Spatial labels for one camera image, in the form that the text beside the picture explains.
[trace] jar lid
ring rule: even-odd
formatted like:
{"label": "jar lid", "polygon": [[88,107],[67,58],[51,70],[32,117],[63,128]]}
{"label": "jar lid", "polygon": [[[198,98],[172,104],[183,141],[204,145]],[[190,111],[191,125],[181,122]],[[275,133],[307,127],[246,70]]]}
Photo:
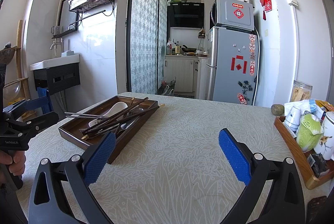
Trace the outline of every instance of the jar lid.
{"label": "jar lid", "polygon": [[294,80],[293,83],[295,85],[299,85],[301,88],[306,88],[308,90],[312,90],[313,86],[310,85],[310,84],[307,84],[307,83],[303,83],[301,81],[298,81],[298,80]]}
{"label": "jar lid", "polygon": [[334,112],[327,112],[326,117],[334,124]]}

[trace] blue gripper pad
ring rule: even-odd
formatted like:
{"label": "blue gripper pad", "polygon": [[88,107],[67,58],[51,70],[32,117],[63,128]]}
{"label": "blue gripper pad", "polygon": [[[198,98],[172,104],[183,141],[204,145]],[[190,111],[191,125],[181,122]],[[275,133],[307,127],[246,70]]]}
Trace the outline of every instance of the blue gripper pad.
{"label": "blue gripper pad", "polygon": [[102,169],[108,161],[111,153],[114,151],[116,146],[116,136],[113,132],[107,133],[108,137],[99,144],[95,153],[87,161],[85,169],[83,171],[83,182],[88,187],[91,183],[97,181],[100,176]]}
{"label": "blue gripper pad", "polygon": [[251,180],[248,161],[225,130],[219,132],[218,141],[237,179],[247,186]]}

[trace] white sink basin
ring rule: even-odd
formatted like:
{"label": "white sink basin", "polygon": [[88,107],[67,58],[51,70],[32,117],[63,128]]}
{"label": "white sink basin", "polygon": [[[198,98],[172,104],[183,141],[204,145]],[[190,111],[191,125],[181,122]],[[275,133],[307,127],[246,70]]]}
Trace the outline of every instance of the white sink basin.
{"label": "white sink basin", "polygon": [[48,60],[44,60],[44,61],[32,64],[30,65],[30,70],[33,71],[36,69],[47,69],[49,67],[74,64],[74,63],[79,63],[79,62],[80,62],[80,54],[74,54],[70,56],[48,59]]}

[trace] white ceramic jar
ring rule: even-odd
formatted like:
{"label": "white ceramic jar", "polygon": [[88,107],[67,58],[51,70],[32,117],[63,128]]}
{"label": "white ceramic jar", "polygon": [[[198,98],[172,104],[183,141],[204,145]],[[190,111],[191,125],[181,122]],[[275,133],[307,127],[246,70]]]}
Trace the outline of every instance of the white ceramic jar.
{"label": "white ceramic jar", "polygon": [[324,122],[324,135],[314,147],[316,153],[321,153],[325,160],[334,161],[334,112],[327,112]]}

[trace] gray refrigerator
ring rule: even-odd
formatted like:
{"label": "gray refrigerator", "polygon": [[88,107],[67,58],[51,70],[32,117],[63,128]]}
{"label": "gray refrigerator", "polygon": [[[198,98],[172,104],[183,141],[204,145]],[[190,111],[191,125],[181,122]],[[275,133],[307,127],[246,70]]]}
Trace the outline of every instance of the gray refrigerator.
{"label": "gray refrigerator", "polygon": [[207,39],[206,99],[253,105],[260,55],[257,36],[213,27]]}

